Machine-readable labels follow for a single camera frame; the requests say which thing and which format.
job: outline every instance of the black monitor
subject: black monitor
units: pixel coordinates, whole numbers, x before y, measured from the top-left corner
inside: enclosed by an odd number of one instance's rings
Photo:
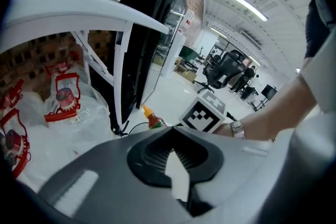
[[[267,85],[261,92],[261,94],[265,96],[268,100],[271,100],[276,93],[277,90],[270,85]]]
[[[197,51],[187,47],[187,46],[183,46],[180,54],[178,55],[180,57],[182,57],[184,60],[187,61],[193,61],[196,59],[196,57],[198,56]]]

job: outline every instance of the wristwatch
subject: wristwatch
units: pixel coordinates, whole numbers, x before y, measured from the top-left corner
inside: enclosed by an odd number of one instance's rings
[[[245,133],[240,121],[234,121],[230,123],[233,137],[245,139]]]

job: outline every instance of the hand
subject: hand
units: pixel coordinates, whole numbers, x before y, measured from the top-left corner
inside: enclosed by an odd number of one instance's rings
[[[231,126],[230,126],[230,124],[228,124],[228,123],[221,124],[221,125],[214,131],[214,134],[219,134],[219,135],[224,135],[224,136],[233,137]]]

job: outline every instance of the refrigerator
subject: refrigerator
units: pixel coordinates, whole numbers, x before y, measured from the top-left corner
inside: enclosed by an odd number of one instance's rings
[[[121,0],[120,3],[151,16],[170,29],[168,35],[161,35],[140,25],[132,27],[122,70],[121,116],[122,123],[125,123],[133,108],[139,109],[154,91],[187,4],[186,0]],[[106,63],[109,72],[113,72],[113,57],[112,49]],[[110,94],[113,87],[97,76],[92,79],[92,85],[100,91],[109,107],[114,108],[114,97]],[[112,127],[118,126],[112,110],[110,119]]]

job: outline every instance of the black sleeve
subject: black sleeve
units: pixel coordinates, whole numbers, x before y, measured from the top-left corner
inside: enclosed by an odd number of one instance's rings
[[[246,68],[244,75],[247,76],[249,79],[254,77],[254,71],[252,68]]]
[[[320,18],[315,0],[311,0],[306,20],[307,51],[304,58],[314,57],[329,33],[329,29]]]

